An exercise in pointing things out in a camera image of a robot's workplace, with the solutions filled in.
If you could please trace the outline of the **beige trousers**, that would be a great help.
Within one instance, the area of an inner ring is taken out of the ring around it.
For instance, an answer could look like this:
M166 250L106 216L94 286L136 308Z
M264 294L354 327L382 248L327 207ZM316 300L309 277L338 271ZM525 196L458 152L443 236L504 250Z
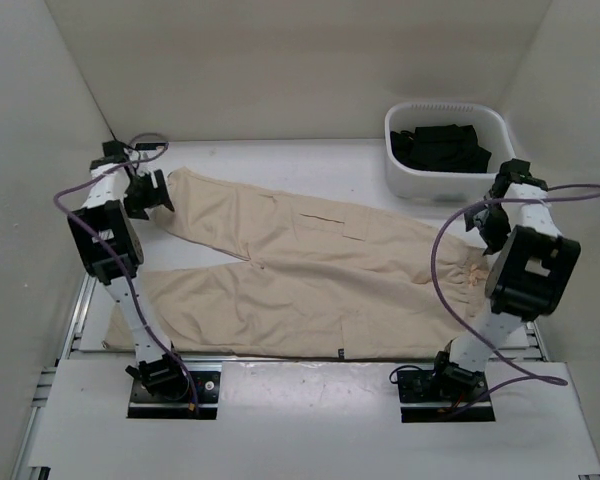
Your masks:
M484 305L482 251L413 218L185 168L168 189L155 224L232 257L142 274L180 352L427 359Z

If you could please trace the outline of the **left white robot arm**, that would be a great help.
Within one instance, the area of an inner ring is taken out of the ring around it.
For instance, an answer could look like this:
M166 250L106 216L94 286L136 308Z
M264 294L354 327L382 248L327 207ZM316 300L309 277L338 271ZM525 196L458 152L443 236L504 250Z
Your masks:
M147 220L156 207L174 210L165 177L146 167L148 157L132 160L131 148L118 140L102 148L103 156L90 165L87 199L67 212L70 230L86 273L104 286L131 333L136 363L127 373L149 394L181 400L190 391L190 377L138 285L144 253L131 223Z

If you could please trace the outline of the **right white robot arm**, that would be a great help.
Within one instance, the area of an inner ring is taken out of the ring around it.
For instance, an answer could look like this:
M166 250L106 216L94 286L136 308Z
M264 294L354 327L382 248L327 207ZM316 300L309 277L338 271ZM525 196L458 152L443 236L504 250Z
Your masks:
M529 162L512 159L500 166L483 201L463 212L466 230L478 231L495 260L483 310L436 355L429 387L438 398L469 397L511 333L557 308L581 247L556 227L547 199L548 186Z

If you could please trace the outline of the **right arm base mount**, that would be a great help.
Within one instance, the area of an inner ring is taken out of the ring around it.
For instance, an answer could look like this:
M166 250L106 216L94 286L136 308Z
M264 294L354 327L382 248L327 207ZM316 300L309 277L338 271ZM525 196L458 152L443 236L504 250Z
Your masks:
M495 421L484 375L478 376L474 386L467 386L443 380L431 369L402 365L394 369L388 379L397 387L404 424Z

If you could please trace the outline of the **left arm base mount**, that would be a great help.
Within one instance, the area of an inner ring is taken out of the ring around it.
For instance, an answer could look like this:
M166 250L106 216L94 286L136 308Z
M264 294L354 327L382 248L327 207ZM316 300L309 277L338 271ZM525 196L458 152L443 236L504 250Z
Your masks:
M221 391L221 369L203 366L189 370L197 394L197 407L190 409L191 386L186 378L167 383L166 390L150 392L133 379L127 417L152 420L215 420Z

